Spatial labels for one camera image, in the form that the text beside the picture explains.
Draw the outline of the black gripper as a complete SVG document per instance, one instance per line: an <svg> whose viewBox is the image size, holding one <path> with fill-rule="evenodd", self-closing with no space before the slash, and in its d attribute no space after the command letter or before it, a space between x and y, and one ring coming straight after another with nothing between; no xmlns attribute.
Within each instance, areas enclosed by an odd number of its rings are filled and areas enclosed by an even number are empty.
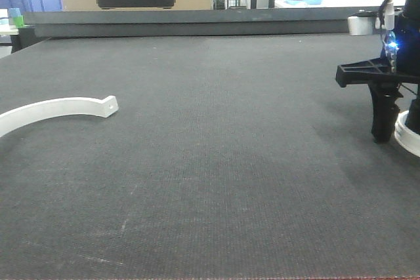
<svg viewBox="0 0 420 280"><path fill-rule="evenodd" d="M371 133L377 143L386 143L393 135L394 124L400 113L396 101L403 97L398 84L419 84L418 75L391 72L391 66L385 58L338 65L335 80L342 88L368 84L373 106Z"/></svg>

